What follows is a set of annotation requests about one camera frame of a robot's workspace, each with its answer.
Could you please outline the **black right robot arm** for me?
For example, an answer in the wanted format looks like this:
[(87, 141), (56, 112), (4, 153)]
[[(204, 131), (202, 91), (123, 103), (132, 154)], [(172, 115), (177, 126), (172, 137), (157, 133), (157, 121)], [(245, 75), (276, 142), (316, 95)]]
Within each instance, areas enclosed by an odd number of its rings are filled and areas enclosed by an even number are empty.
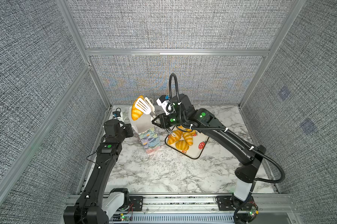
[(185, 94), (173, 98), (162, 95), (156, 102), (164, 112), (157, 115), (152, 123), (170, 132), (167, 144), (174, 144), (177, 150), (186, 153), (189, 150), (188, 136), (201, 133), (215, 140), (240, 162), (235, 170), (237, 183), (231, 204), (237, 208), (251, 202), (265, 148), (256, 147), (237, 136), (207, 109), (195, 109)]

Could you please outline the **white silver serving tongs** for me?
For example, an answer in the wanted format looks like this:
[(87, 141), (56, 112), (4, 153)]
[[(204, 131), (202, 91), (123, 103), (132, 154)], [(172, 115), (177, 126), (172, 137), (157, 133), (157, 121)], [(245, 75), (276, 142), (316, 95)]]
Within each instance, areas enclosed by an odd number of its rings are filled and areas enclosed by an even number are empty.
[(158, 116), (155, 113), (155, 108), (147, 97), (143, 99), (139, 97), (135, 102), (135, 107), (136, 109), (140, 110), (144, 114), (146, 115), (149, 114), (152, 117), (152, 121), (155, 121), (158, 119)]

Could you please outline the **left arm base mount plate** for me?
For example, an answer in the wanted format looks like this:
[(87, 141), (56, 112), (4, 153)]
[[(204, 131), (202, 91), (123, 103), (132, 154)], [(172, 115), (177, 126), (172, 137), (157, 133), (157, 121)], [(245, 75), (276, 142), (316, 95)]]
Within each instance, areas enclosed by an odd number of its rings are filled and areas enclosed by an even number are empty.
[(142, 196), (130, 196), (129, 197), (129, 209), (128, 212), (132, 211), (142, 211), (143, 208), (143, 199)]

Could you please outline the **floral white paper bag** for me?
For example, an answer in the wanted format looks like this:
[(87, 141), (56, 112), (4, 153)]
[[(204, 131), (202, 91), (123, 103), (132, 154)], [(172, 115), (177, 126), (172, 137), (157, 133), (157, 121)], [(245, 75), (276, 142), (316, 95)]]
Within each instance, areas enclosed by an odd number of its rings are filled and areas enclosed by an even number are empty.
[(133, 120), (131, 116), (132, 107), (129, 108), (129, 121), (132, 129), (138, 134), (142, 146), (147, 154), (151, 154), (158, 150), (161, 146), (159, 132), (152, 124), (153, 118), (150, 115), (143, 114), (137, 120)]

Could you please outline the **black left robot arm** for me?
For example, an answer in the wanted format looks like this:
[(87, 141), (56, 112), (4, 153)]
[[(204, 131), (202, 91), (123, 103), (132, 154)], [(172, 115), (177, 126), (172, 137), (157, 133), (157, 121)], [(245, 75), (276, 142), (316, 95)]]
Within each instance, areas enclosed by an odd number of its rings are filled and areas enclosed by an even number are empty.
[(65, 224), (107, 224), (122, 206), (128, 206), (127, 189), (119, 189), (110, 194), (110, 208), (103, 210), (103, 196), (111, 171), (122, 151), (122, 143), (133, 137), (131, 124), (117, 119), (104, 123), (105, 134), (96, 150), (96, 160), (85, 189), (74, 206), (66, 207), (63, 218)]

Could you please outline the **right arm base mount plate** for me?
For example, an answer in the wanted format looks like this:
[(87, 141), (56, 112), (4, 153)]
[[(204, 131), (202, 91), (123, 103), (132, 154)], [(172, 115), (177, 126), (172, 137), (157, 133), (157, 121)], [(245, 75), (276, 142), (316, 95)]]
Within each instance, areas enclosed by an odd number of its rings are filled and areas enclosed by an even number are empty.
[[(218, 205), (219, 211), (235, 211), (241, 204), (238, 200), (233, 201), (232, 195), (216, 196), (215, 201)], [(253, 197), (250, 197), (249, 201), (240, 209), (241, 211), (253, 211), (257, 210), (258, 206)]]

